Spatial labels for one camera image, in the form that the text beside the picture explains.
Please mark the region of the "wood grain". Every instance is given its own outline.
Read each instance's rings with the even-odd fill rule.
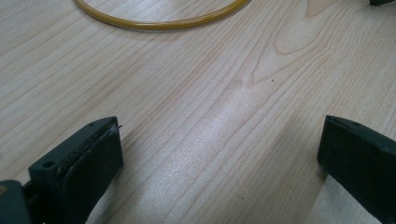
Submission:
[[[133,20],[231,1],[90,0]],[[0,3],[0,179],[118,116],[125,167],[89,223],[378,223],[316,161],[324,117],[396,139],[396,4],[251,1],[141,33],[70,1]]]

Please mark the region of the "yellow tube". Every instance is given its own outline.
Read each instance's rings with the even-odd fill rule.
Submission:
[[[117,17],[107,15],[100,12],[93,7],[90,7],[84,0],[75,0],[76,4],[88,15],[96,18],[99,21],[118,26],[124,29],[135,29],[135,30],[146,30],[146,31],[159,31],[159,30],[177,30],[191,28],[203,24],[210,23],[222,19],[231,13],[235,12],[239,8],[243,7],[248,0],[235,0],[227,7],[211,12],[204,16],[193,17],[180,21],[129,21]]]

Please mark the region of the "black plastic part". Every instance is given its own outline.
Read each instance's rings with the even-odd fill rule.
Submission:
[[[386,3],[393,2],[394,0],[370,0],[370,5],[372,6],[379,6],[384,5]]]
[[[123,166],[116,117],[74,133],[29,167],[46,224],[85,223]]]
[[[0,181],[0,223],[33,223],[18,181]]]
[[[327,116],[318,162],[382,223],[396,222],[396,142],[357,122]]]

